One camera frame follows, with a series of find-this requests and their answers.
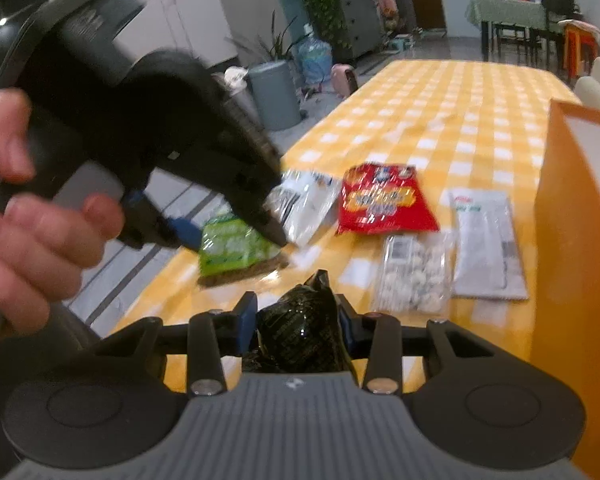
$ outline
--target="black plastic bag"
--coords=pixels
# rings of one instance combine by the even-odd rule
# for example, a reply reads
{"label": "black plastic bag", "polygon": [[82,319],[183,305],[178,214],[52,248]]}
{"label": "black plastic bag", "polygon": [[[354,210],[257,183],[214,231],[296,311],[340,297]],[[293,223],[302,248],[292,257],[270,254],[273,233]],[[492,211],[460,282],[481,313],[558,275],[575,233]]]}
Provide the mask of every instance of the black plastic bag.
{"label": "black plastic bag", "polygon": [[242,359],[245,372],[356,375],[325,270],[259,311],[257,329],[259,346]]}

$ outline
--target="large plastic water bottle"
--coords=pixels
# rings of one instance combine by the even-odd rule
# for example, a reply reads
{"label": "large plastic water bottle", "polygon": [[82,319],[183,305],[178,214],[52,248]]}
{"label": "large plastic water bottle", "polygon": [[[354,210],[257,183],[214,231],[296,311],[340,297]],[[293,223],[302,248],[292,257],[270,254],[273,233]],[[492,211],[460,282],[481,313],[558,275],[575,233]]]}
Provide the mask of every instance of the large plastic water bottle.
{"label": "large plastic water bottle", "polygon": [[298,46],[298,56],[304,80],[309,85],[326,83],[331,78],[331,45],[314,35],[314,28],[305,23],[304,33],[308,37]]}

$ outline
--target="green snack bag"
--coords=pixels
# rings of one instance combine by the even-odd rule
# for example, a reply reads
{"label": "green snack bag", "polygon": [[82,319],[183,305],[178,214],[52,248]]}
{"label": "green snack bag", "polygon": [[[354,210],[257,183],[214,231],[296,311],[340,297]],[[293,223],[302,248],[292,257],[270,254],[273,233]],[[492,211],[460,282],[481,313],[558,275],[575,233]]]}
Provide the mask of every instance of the green snack bag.
{"label": "green snack bag", "polygon": [[212,218],[202,230],[201,285],[219,285],[285,266],[280,248],[233,213]]}

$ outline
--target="green tablecloth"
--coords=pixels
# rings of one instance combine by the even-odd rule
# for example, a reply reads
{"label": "green tablecloth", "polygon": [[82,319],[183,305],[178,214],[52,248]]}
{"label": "green tablecloth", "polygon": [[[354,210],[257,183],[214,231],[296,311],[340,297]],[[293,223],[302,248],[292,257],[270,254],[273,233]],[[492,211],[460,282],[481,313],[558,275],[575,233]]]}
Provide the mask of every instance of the green tablecloth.
{"label": "green tablecloth", "polygon": [[[542,30],[546,26],[544,7],[522,0],[471,0],[465,16],[476,27],[480,27],[480,22],[512,23]],[[555,25],[555,31],[560,32],[560,27]]]}

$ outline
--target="black circular disc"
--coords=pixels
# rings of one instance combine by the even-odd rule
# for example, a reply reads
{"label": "black circular disc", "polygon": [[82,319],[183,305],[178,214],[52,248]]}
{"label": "black circular disc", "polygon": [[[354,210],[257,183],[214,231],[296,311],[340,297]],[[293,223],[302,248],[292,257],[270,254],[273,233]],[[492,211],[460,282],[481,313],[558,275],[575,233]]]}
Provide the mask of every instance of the black circular disc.
{"label": "black circular disc", "polygon": [[178,419],[177,394],[142,372],[34,380],[11,394],[5,434],[26,458],[65,469],[98,468],[155,446]]}
{"label": "black circular disc", "polygon": [[449,454],[499,470],[570,456],[584,407],[564,383],[516,359],[457,358],[412,394],[420,431]]}

